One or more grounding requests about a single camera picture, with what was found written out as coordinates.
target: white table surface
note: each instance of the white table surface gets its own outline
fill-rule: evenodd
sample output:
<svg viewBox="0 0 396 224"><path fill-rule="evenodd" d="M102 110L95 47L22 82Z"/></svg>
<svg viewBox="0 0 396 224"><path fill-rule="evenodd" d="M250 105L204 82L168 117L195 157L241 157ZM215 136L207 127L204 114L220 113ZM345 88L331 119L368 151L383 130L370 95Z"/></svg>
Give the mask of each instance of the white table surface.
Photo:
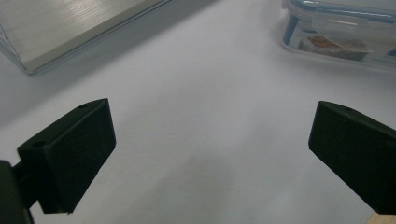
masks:
<svg viewBox="0 0 396 224"><path fill-rule="evenodd" d="M276 0L173 0L49 71L0 55L0 158L108 98L117 147L74 214L44 223L366 223L373 210L308 149L319 100L396 128L396 72L280 44Z"/></svg>

